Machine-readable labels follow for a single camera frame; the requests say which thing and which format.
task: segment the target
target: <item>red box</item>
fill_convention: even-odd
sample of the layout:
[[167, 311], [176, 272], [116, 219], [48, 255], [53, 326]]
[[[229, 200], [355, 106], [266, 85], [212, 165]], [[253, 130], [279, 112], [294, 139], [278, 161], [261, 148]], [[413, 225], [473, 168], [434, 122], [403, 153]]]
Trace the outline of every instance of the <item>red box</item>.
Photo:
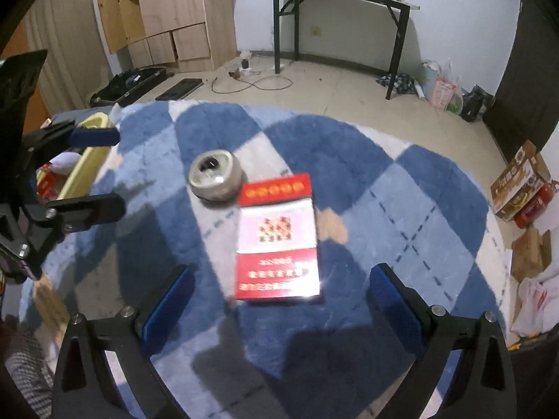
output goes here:
[[245, 184], [239, 198], [236, 299], [320, 294], [308, 174]]

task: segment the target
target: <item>black table leg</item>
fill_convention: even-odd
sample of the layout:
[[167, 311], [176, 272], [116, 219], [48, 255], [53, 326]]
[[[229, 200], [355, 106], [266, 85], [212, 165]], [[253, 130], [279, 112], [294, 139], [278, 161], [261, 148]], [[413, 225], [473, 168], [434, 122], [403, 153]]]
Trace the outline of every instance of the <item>black table leg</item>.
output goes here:
[[274, 63], [276, 67], [276, 74], [280, 72], [280, 0], [274, 0]]
[[293, 45], [293, 60], [299, 60], [299, 0], [293, 0], [293, 12], [295, 15], [295, 44]]
[[404, 40], [406, 39], [407, 21], [410, 18], [410, 10], [401, 9], [400, 10], [400, 20], [396, 26], [396, 40], [394, 42], [394, 50], [392, 52], [392, 59], [390, 60], [390, 83], [388, 86], [388, 91], [386, 92], [386, 100], [390, 100], [392, 96], [392, 90], [394, 88], [394, 81], [396, 80], [396, 74], [398, 73], [398, 67], [400, 65], [400, 58], [402, 57], [402, 49], [404, 48]]

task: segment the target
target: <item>beige curtain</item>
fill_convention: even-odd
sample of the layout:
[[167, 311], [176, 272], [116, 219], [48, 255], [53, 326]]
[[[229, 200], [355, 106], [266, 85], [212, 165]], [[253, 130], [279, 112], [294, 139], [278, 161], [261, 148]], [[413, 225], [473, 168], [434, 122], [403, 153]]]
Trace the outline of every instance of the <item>beige curtain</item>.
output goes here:
[[38, 86], [50, 114], [89, 107], [111, 77], [93, 0], [36, 0], [25, 27], [29, 49], [49, 51]]

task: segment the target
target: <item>wall outlet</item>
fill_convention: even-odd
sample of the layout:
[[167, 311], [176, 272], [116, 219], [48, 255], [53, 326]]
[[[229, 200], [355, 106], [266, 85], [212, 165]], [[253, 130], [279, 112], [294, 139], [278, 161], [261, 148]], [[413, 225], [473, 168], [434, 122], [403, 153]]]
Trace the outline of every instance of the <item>wall outlet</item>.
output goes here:
[[322, 36], [322, 29], [320, 27], [311, 27], [311, 36]]

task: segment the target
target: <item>blue gripper pad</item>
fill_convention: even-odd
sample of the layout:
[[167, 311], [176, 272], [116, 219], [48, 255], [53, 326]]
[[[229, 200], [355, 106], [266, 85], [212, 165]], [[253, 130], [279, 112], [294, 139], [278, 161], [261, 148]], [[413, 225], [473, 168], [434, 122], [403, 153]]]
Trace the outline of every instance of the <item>blue gripper pad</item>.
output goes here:
[[108, 129], [88, 129], [76, 127], [68, 137], [70, 148], [87, 148], [88, 146], [114, 146], [120, 141], [120, 132], [116, 127]]
[[[404, 349], [419, 357], [425, 347], [421, 321], [412, 311], [399, 288], [390, 280], [390, 273], [385, 272], [386, 269], [391, 270], [386, 264], [379, 264], [371, 269], [370, 297], [388, 319]], [[391, 276], [400, 283], [398, 287], [404, 288], [396, 274], [392, 272]]]
[[141, 339], [144, 354], [159, 353], [190, 301], [196, 280], [189, 266], [177, 266], [163, 287], [148, 295], [140, 306], [136, 333]]

